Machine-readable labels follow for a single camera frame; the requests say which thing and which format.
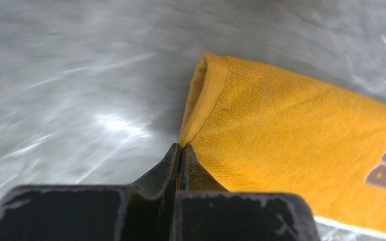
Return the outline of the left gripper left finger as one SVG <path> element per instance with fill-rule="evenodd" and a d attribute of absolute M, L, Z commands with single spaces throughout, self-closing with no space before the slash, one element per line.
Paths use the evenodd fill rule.
<path fill-rule="evenodd" d="M 128 185 L 21 185 L 0 200 L 0 240 L 170 240 L 181 148 Z"/>

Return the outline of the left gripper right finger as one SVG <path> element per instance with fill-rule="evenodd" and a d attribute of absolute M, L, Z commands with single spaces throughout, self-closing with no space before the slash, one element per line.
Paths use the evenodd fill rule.
<path fill-rule="evenodd" d="M 302 197 L 283 192 L 230 192 L 182 149 L 172 240 L 319 240 Z"/>

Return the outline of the brown yellow bear towel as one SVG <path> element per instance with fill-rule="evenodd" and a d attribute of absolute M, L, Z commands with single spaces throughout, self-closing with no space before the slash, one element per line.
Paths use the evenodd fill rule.
<path fill-rule="evenodd" d="M 319 222 L 386 238 L 385 103 L 206 54 L 179 142 L 230 191 L 296 193 Z"/>

